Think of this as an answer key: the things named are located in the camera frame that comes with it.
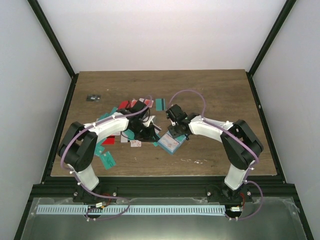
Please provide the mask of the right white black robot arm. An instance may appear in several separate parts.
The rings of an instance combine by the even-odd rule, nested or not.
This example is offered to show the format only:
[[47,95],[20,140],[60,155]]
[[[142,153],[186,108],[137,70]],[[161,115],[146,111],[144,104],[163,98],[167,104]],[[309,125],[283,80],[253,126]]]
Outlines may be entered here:
[[177,104],[166,110],[166,118],[171,121],[168,130],[174,138],[199,135],[222,143],[230,162],[222,195],[229,202],[236,200],[249,170],[259,162],[264,150],[262,142],[249,125],[242,119],[222,122],[197,113],[187,114]]

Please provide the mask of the blue leather card holder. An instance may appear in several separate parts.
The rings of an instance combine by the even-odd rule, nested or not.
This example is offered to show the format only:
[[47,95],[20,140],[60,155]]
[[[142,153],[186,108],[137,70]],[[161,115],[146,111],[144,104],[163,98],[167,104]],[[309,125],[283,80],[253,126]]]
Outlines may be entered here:
[[177,138],[173,138],[169,131],[160,137],[157,144],[165,150],[167,153],[173,155],[178,148],[186,141],[186,136],[181,135]]

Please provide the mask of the white card red pattern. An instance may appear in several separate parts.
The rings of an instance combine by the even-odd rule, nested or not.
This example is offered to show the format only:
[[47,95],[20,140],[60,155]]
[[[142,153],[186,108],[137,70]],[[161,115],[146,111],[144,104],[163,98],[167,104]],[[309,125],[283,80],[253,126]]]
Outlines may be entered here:
[[171,152],[174,152],[179,143],[171,136],[165,134],[161,138],[161,143]]

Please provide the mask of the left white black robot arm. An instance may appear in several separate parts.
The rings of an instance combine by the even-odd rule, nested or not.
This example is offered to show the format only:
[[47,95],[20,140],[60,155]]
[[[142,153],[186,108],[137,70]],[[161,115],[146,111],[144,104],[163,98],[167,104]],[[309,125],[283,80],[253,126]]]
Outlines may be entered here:
[[81,124],[73,122],[65,133],[57,150],[60,166],[75,176],[89,201],[97,202],[102,189],[97,186],[92,161],[97,144],[117,132],[130,130],[133,139],[155,143],[159,140],[154,126],[154,116],[149,113],[152,100],[138,100],[133,106],[116,110],[101,120]]

